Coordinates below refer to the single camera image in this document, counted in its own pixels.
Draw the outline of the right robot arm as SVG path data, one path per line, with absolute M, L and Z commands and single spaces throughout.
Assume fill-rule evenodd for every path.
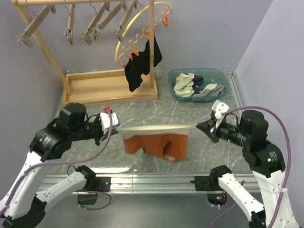
M 236 125 L 226 117 L 234 110 L 216 108 L 211 118 L 196 127 L 213 143 L 220 139 L 242 148 L 242 156 L 257 180 L 262 202 L 256 200 L 235 178 L 232 171 L 221 165 L 210 170 L 207 178 L 196 176 L 196 190 L 223 190 L 242 209 L 251 228 L 298 228 L 291 208 L 286 184 L 290 173 L 291 147 L 286 127 L 276 114 L 257 106 L 242 107 Z M 287 146 L 287 161 L 282 151 L 267 138 L 268 121 L 262 111 L 273 115 L 281 125 Z

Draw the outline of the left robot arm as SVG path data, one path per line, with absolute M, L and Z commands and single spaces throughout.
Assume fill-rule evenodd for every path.
M 66 179 L 42 191 L 39 187 L 52 166 L 64 164 L 61 157 L 73 142 L 109 143 L 118 125 L 117 114 L 110 107 L 89 116 L 83 104 L 64 106 L 57 118 L 35 134 L 20 173 L 0 202 L 2 226 L 34 228 L 53 206 L 73 192 L 87 192 L 95 197 L 107 195 L 110 181 L 101 182 L 85 160 L 68 161 L 74 171 Z

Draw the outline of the orange and cream underwear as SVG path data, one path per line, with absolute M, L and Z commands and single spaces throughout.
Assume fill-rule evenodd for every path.
M 125 152 L 136 154 L 142 149 L 147 155 L 169 162 L 187 158 L 187 144 L 190 130 L 196 124 L 161 124 L 119 128 Z

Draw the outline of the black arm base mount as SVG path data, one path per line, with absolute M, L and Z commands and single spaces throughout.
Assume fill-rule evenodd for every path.
M 207 201 L 211 206 L 221 208 L 233 204 L 232 201 L 229 201 L 227 192 L 218 183 L 215 183 L 210 176 L 194 176 L 190 183 L 194 184 L 195 191 L 206 192 Z

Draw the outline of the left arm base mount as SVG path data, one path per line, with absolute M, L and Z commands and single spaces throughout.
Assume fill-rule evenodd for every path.
M 78 193 L 77 202 L 81 206 L 94 205 L 101 192 L 109 192 L 111 177 L 93 177 L 80 191 L 94 191 L 94 193 Z

